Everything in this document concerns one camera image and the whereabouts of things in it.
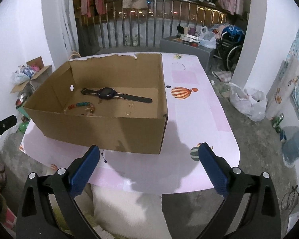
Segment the black wrist watch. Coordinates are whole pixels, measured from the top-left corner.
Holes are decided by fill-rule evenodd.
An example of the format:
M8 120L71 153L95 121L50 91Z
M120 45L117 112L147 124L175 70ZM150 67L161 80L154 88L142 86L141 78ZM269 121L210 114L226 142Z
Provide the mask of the black wrist watch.
M150 104L153 102L153 100L151 98L134 96L134 95L125 94L125 93L119 93L114 88L110 88L110 87L104 87L99 90L83 88L81 90L81 93L83 95L97 96L99 99L104 99L104 100L111 100L111 99L119 98L119 99L137 101L137 102L147 103L147 104Z

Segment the small open cardboard box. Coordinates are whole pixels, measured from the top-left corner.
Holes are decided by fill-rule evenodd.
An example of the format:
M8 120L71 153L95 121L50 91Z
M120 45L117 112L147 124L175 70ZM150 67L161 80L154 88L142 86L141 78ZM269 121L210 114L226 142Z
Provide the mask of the small open cardboard box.
M14 87L10 93L19 93L30 89L34 92L52 73L51 65L44 65L41 57L28 61L25 65L18 66L12 73Z

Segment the white fuzzy stool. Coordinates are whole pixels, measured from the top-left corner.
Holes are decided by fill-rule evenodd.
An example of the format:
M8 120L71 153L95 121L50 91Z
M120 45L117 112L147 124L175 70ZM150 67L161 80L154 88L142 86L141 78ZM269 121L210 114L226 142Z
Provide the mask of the white fuzzy stool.
M162 196L91 186L94 218L124 238L171 238L162 211Z

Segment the green can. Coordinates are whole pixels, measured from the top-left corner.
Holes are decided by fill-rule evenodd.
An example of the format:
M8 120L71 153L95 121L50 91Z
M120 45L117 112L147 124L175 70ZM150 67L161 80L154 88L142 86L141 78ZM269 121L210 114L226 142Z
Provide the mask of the green can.
M283 121L283 119L284 119L284 114L283 113L281 113L281 114L279 114L277 117L275 117L273 120L272 120L272 127L274 128L274 129L276 129L279 125L280 125L280 123Z

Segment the white plastic bag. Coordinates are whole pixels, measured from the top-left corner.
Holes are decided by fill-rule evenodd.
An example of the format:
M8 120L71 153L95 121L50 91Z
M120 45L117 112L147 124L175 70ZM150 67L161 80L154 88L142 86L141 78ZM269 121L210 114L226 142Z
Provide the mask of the white plastic bag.
M229 83L229 86L229 101L240 113L253 122L265 118L267 100L264 92L253 88L240 88L234 83Z

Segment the brown cardboard box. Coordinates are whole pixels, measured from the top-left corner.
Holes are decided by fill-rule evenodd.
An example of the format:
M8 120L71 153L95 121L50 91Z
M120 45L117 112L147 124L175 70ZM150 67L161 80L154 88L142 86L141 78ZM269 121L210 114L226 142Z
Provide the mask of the brown cardboard box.
M104 100L81 93L83 88L104 87L153 102ZM168 120L162 55L110 55L65 62L24 108L48 138L111 151L159 154Z

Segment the wheelchair with blue bag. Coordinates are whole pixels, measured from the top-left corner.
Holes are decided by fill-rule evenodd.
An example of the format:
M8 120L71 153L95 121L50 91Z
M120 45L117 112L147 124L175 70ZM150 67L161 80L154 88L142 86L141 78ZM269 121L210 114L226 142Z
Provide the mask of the wheelchair with blue bag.
M222 60L224 68L233 72L240 58L245 32L235 25L217 24L213 33L216 38L214 58Z

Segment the grey low cabinet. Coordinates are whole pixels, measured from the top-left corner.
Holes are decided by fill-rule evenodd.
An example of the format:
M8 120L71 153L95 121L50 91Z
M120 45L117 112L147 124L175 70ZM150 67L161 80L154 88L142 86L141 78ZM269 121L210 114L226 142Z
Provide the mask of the grey low cabinet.
M185 55L197 56L201 66L206 73L210 72L212 66L212 59L214 56L214 49L205 48L199 45L198 47L193 47L188 44L184 44L182 40L176 41L176 37L168 37L160 40L159 44L160 52L165 53L177 53Z

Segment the metal balcony railing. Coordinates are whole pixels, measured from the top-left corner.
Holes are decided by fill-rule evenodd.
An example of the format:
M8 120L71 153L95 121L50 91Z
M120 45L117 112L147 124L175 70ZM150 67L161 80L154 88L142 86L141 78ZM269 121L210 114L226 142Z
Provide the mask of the metal balcony railing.
M145 9L125 9L122 0L105 0L105 14L77 14L85 46L98 49L156 48L163 38L177 35L177 27L211 27L225 23L228 12L198 0L147 0Z

